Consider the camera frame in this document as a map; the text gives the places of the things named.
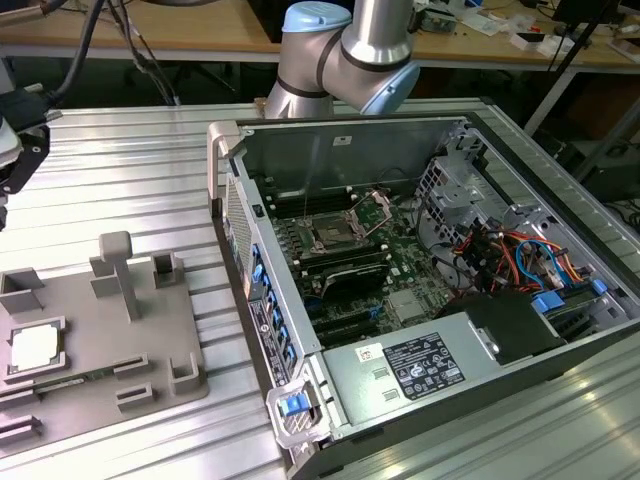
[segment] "white label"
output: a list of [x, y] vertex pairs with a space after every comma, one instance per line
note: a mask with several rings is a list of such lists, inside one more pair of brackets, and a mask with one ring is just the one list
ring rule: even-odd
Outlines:
[[380, 358], [383, 355], [382, 344], [372, 343], [371, 345], [367, 345], [365, 347], [356, 348], [356, 355], [358, 356], [358, 360], [360, 360], [360, 363]]
[[460, 369], [459, 368], [452, 368], [450, 370], [447, 370], [445, 373], [446, 373], [447, 377], [453, 377], [455, 375], [460, 375]]
[[333, 139], [334, 147], [342, 147], [344, 145], [351, 145], [351, 139], [353, 137], [336, 137]]

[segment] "blue cable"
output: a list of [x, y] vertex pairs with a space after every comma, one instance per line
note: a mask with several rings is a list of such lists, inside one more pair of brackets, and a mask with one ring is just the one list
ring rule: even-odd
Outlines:
[[553, 252], [549, 249], [549, 247], [547, 247], [544, 243], [539, 242], [538, 240], [524, 240], [523, 242], [520, 243], [520, 245], [518, 245], [518, 248], [516, 248], [516, 263], [518, 264], [518, 269], [525, 276], [529, 277], [531, 280], [533, 280], [538, 285], [540, 285], [542, 289], [544, 289], [544, 283], [542, 283], [542, 280], [540, 280], [540, 278], [538, 278], [536, 275], [528, 272], [527, 269], [524, 268], [524, 265], [522, 264], [522, 260], [520, 259], [520, 253], [522, 252], [522, 247], [526, 243], [533, 243], [534, 245], [538, 245], [540, 248], [542, 248], [545, 251], [545, 253], [549, 255], [549, 258], [551, 258], [551, 261], [553, 262], [553, 266], [555, 267], [556, 271], [560, 275], [560, 278], [562, 278], [565, 285], [572, 283], [569, 276], [564, 272], [564, 270], [560, 268], [560, 265], [558, 265], [558, 261], [556, 260], [556, 257], [553, 255]]

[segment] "aluminum extrusion table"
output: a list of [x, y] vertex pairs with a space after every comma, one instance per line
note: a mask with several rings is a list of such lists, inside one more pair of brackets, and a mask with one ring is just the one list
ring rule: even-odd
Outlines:
[[[521, 130], [477, 99], [403, 107], [425, 108], [476, 111], [512, 148], [524, 148], [518, 146]], [[254, 115], [251, 105], [76, 110], [54, 122], [52, 154], [10, 199], [0, 265], [29, 264], [43, 277], [86, 270], [105, 231], [128, 230], [138, 258], [175, 250], [187, 268], [211, 392], [1, 459], [3, 480], [285, 478], [207, 209], [206, 128], [218, 119]], [[539, 149], [528, 155], [523, 159], [552, 182], [556, 167], [548, 157]], [[591, 218], [594, 200], [572, 193], [572, 185], [561, 187], [556, 193], [573, 201], [585, 222], [600, 222], [601, 238], [640, 271], [640, 248], [616, 233], [617, 220]], [[561, 379], [348, 466], [335, 478], [638, 478], [639, 404], [635, 336]]]

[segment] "warning label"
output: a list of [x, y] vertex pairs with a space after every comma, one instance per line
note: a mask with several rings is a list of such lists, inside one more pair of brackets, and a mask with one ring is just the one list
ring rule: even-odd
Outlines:
[[438, 333], [385, 348], [384, 356], [409, 400], [417, 400], [464, 380]]

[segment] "computer chassis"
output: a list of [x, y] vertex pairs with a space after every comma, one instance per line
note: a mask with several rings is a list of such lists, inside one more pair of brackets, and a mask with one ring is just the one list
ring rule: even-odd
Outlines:
[[[508, 178], [494, 178], [490, 162]], [[220, 249], [290, 478], [340, 470], [562, 375], [640, 329], [640, 279], [475, 113], [222, 121], [209, 129], [208, 164]], [[535, 201], [509, 198], [503, 186], [513, 181]], [[353, 213], [371, 200], [384, 227]], [[372, 226], [397, 233], [403, 260], [395, 243], [371, 240]], [[528, 256], [528, 267], [489, 271], [495, 260], [484, 252], [496, 245], [511, 249], [501, 262]], [[332, 266], [345, 255], [351, 263], [314, 276], [326, 255]], [[535, 281], [516, 281], [525, 275]], [[416, 286], [419, 276], [428, 279]], [[440, 281], [450, 295], [433, 305]], [[350, 291], [348, 308], [381, 303], [341, 316]], [[341, 340], [348, 326], [334, 325], [356, 317]], [[327, 331], [338, 332], [331, 348], [320, 339]]]

